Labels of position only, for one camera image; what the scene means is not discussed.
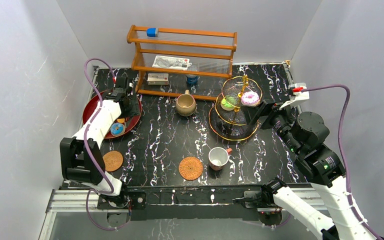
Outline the pink frosted donut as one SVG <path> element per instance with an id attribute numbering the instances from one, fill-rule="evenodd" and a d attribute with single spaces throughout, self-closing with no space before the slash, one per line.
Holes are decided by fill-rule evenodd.
<path id="1" fill-rule="evenodd" d="M 243 106 L 255 107 L 260 104 L 260 99 L 257 92 L 247 91 L 242 94 L 240 101 Z"/>

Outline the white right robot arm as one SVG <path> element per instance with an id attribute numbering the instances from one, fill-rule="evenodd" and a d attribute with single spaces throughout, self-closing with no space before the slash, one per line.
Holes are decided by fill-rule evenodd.
<path id="1" fill-rule="evenodd" d="M 285 209 L 319 240 L 380 239 L 361 215 L 344 163 L 325 145 L 330 131 L 319 114 L 305 111 L 293 117 L 289 106 L 274 102 L 242 106 L 241 110 L 248 124 L 263 119 L 261 128 L 274 130 L 295 154 L 295 166 L 319 194 L 328 215 L 301 199 L 279 178 L 261 188 L 261 199 L 266 206 Z"/>

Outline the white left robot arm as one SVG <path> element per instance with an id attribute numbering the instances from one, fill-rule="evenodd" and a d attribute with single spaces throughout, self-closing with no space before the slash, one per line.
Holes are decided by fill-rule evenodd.
<path id="1" fill-rule="evenodd" d="M 139 115 L 133 80 L 116 77 L 114 88 L 98 93 L 97 97 L 96 107 L 81 129 L 59 144 L 62 177 L 110 196 L 115 207 L 124 208 L 129 203 L 129 194 L 122 190 L 123 183 L 106 170 L 100 147 L 117 119 Z"/>

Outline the green frosted donut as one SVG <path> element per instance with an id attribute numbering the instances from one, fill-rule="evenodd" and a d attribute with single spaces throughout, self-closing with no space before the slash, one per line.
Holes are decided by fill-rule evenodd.
<path id="1" fill-rule="evenodd" d="M 233 111 L 236 103 L 236 98 L 233 96 L 225 96 L 220 102 L 220 106 L 225 111 Z"/>

